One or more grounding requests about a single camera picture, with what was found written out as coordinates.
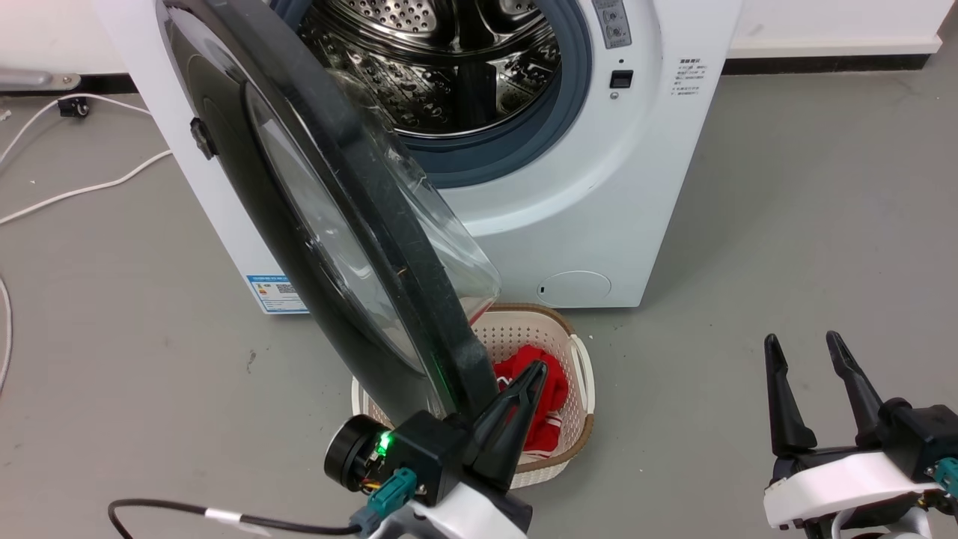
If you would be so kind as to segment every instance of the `washing machine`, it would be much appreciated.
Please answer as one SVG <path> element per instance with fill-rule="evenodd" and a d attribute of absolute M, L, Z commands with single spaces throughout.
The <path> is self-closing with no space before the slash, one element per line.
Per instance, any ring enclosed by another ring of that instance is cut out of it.
<path fill-rule="evenodd" d="M 97 0 L 129 74 L 265 312 L 307 308 L 217 158 L 217 141 L 199 118 L 205 102 L 185 89 L 202 84 L 201 76 L 188 60 L 177 64 L 181 42 L 236 81 L 264 72 L 279 89 L 262 96 L 264 109 L 282 109 L 303 126 L 313 119 L 282 91 L 302 73 L 323 69 L 335 74 L 341 94 L 363 93 L 351 102 L 320 97 L 344 110 L 361 103 L 375 110 L 498 269 L 500 301 L 639 305 L 741 0 L 292 3 L 298 7 L 274 2 L 271 10 L 257 1 L 245 11 L 247 2 L 229 0 Z M 259 53 L 274 60 L 256 60 Z M 250 106 L 205 113 L 235 114 L 246 124 L 234 129 L 254 129 Z M 328 114 L 326 133 L 346 136 Z M 326 143 L 315 139 L 305 129 L 296 144 Z"/>

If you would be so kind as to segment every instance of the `blue-gray rubber seal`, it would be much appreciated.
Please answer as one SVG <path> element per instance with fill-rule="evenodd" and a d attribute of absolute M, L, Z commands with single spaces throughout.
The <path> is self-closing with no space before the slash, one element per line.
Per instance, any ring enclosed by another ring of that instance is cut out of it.
<path fill-rule="evenodd" d="M 492 181 L 552 148 L 579 116 L 592 78 L 592 42 L 575 0 L 536 3 L 556 32 L 562 66 L 536 103 L 502 126 L 455 139 L 402 137 L 439 188 Z"/>

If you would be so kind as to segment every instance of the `red garment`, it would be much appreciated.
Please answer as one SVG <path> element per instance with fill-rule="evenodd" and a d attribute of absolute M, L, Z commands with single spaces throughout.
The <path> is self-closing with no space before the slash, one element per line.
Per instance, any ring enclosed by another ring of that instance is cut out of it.
<path fill-rule="evenodd" d="M 511 358 L 497 363 L 493 369 L 501 391 L 535 360 L 545 362 L 549 370 L 546 373 L 542 397 L 539 399 L 536 415 L 533 417 L 522 451 L 537 457 L 548 457 L 559 445 L 559 433 L 562 428 L 559 410 L 569 396 L 569 383 L 565 379 L 565 373 L 562 372 L 562 365 L 545 350 L 526 345 L 519 348 Z"/>

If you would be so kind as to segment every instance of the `open door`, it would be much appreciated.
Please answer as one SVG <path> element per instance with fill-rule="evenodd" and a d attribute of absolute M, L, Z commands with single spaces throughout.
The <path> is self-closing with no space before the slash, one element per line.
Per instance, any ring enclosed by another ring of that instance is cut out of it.
<path fill-rule="evenodd" d="M 261 0 L 158 0 L 171 62 L 243 206 L 354 376 L 395 423 L 472 419 L 496 394 L 470 322 L 498 273 L 349 76 Z"/>

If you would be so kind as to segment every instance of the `blue and white sticker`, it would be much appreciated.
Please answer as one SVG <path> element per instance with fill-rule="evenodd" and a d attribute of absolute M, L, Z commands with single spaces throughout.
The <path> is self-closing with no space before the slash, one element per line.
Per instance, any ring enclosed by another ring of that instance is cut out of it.
<path fill-rule="evenodd" d="M 268 313 L 308 313 L 285 275 L 246 275 L 246 279 Z"/>

